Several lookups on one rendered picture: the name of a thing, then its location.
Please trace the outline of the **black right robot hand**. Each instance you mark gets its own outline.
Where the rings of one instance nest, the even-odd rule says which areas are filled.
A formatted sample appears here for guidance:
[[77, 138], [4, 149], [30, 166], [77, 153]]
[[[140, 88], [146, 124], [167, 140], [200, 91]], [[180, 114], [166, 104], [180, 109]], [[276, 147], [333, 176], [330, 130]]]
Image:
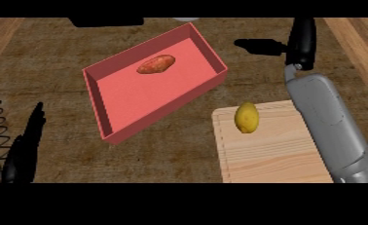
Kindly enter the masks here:
[[287, 54], [285, 65], [297, 65], [297, 69], [313, 69], [316, 54], [316, 24], [313, 18], [296, 18], [290, 31], [288, 43], [273, 39], [236, 39], [235, 45], [250, 54], [279, 56]]

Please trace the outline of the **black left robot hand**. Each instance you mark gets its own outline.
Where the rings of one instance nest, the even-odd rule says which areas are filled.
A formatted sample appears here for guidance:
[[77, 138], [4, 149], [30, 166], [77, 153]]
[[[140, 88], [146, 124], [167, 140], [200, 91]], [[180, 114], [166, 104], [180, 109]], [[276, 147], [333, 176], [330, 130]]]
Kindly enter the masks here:
[[1, 182], [28, 184], [34, 180], [37, 148], [46, 123], [43, 103], [38, 102], [27, 121], [25, 132], [16, 137], [1, 171]]

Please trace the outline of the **yellow potato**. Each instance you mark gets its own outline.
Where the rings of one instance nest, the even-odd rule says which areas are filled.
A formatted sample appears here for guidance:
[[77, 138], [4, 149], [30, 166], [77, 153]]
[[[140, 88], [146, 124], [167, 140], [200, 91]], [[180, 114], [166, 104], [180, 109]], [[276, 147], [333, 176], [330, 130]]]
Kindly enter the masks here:
[[259, 127], [259, 112], [256, 105], [245, 102], [236, 109], [235, 113], [236, 128], [242, 133], [253, 133]]

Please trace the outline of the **red cardboard box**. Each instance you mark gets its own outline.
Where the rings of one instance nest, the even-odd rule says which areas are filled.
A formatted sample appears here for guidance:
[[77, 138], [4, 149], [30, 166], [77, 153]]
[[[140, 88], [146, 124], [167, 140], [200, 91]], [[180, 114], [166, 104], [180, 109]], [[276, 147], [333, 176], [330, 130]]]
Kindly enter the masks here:
[[[176, 58], [155, 74], [136, 72], [160, 55]], [[89, 65], [83, 78], [102, 139], [117, 144], [225, 81], [228, 66], [192, 24]]]

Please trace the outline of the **reddish brown sweet potato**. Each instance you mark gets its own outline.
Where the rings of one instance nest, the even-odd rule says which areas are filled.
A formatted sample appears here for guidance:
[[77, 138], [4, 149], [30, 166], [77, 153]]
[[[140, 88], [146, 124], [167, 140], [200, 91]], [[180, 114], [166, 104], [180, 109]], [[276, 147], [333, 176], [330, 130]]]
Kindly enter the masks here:
[[174, 64], [176, 58], [170, 55], [161, 55], [148, 60], [136, 69], [139, 74], [154, 74], [164, 72]]

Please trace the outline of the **pale wooden cutting board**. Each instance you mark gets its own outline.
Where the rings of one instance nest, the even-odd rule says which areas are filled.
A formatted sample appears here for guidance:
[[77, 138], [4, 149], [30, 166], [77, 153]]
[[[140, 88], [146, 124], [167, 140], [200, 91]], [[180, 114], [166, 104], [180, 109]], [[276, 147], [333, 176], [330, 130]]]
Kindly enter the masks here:
[[223, 181], [331, 183], [291, 101], [259, 103], [256, 108], [260, 123], [253, 133], [236, 129], [236, 107], [219, 108], [211, 114]]

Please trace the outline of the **black appliance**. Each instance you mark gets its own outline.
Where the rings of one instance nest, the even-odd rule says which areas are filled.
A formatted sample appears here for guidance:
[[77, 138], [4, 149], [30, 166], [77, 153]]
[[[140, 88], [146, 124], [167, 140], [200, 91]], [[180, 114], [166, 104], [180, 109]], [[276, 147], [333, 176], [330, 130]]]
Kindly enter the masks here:
[[75, 27], [105, 27], [105, 26], [133, 26], [143, 25], [143, 18], [98, 18], [98, 19], [86, 19], [86, 18], [69, 18], [71, 23]]

